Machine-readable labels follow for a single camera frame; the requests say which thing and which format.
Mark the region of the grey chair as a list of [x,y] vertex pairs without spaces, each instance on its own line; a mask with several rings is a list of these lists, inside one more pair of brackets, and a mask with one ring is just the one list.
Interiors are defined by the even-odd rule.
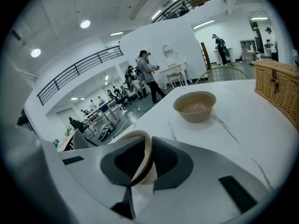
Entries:
[[89,139],[85,138],[83,134],[76,129],[74,131],[73,137],[72,137],[72,144],[73,144],[73,149],[74,150],[79,150],[79,149],[85,149],[88,148],[90,145],[92,147],[97,147],[95,143],[90,141]]

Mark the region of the grey open cabinet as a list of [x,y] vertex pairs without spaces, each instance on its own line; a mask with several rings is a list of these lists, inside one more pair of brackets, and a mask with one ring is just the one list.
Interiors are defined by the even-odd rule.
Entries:
[[251,62],[260,59],[260,52],[256,48],[255,40],[241,40],[242,58],[244,62]]

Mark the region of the white board desk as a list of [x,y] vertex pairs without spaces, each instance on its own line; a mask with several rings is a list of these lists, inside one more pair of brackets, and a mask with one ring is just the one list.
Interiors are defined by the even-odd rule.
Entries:
[[73,134],[70,134],[67,137],[65,137],[61,142],[59,142],[59,144],[57,146],[57,151],[58,152],[64,151],[67,147],[67,144],[71,141],[72,137],[73,137]]

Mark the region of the black mezzanine railing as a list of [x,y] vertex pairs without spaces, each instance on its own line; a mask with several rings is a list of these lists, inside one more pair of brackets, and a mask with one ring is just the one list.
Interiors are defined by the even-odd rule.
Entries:
[[151,23],[175,19],[213,0],[174,0],[173,3],[152,19]]
[[91,54],[84,59],[79,60],[70,67],[63,70],[54,77],[47,85],[37,94],[41,105],[44,106],[49,99],[56,94],[62,87],[78,77],[89,69],[100,65],[104,62],[120,57],[123,52],[119,45]]

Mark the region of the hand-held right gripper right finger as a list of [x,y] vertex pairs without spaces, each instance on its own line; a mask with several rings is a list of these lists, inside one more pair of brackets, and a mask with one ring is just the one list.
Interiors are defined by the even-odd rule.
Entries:
[[153,137],[158,178],[141,224],[250,224],[269,190],[229,158],[205,148]]

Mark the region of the white dressing table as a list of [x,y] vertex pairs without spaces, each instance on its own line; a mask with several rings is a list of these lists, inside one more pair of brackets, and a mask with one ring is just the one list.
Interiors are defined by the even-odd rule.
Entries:
[[162,78],[164,88],[166,89],[168,84],[171,86],[169,77],[175,75],[182,75],[184,85],[191,84],[192,80],[190,79],[187,64],[186,62],[179,61],[178,52],[166,44],[163,46],[163,55],[166,65],[159,71],[159,74]]

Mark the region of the white counter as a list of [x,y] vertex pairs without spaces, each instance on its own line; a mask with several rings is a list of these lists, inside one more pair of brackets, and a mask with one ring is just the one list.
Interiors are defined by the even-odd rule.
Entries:
[[[229,56],[226,56],[227,63],[235,63],[235,58],[233,56],[233,48],[228,48],[228,52],[229,52]],[[217,59],[216,63],[218,65],[222,64],[222,59],[219,52],[217,50],[214,50],[214,54]]]

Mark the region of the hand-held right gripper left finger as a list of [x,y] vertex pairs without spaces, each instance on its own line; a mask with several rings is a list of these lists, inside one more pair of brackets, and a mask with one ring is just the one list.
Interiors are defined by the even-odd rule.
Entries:
[[131,188],[151,165],[151,140],[124,137],[100,147],[58,152],[41,142],[46,164],[71,219],[135,219]]

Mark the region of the brown wooden ladder shelf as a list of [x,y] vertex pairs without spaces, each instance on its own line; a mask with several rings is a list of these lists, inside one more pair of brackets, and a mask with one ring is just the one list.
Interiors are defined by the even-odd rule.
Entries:
[[203,59],[204,59],[205,65],[206,65],[206,70],[210,70],[212,67],[211,67],[209,56],[208,56],[208,52],[206,50],[206,46],[203,42],[201,42],[200,47],[201,47],[201,52],[202,52]]

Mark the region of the white stool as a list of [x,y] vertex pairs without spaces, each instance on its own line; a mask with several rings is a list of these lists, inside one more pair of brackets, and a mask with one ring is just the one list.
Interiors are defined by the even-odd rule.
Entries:
[[169,77],[169,82],[170,82],[172,88],[175,88],[176,82],[178,82],[180,86],[183,86],[183,84],[184,84],[182,75],[175,75],[175,76]]

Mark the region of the black office chair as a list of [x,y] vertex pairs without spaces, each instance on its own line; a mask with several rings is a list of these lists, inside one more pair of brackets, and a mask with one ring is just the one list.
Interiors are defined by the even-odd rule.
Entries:
[[125,110],[126,105],[130,105],[131,101],[128,99],[126,93],[122,93],[115,98],[115,101],[121,110]]

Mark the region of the wicker basket box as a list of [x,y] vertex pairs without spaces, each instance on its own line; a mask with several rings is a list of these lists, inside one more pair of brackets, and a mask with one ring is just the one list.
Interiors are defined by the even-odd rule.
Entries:
[[299,67],[277,61],[254,61],[255,92],[272,103],[299,132]]

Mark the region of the beige bowl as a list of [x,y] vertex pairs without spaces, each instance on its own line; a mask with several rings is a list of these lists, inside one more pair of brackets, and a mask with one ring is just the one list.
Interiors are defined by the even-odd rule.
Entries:
[[149,185],[157,178],[156,167],[153,161],[152,138],[145,131],[135,130],[123,135],[119,140],[128,140],[131,138],[144,138],[145,141],[145,147],[143,149],[144,158],[131,180],[131,186],[138,184]]
[[216,96],[207,91],[194,91],[177,98],[173,103],[173,109],[190,123],[206,121],[216,103]]

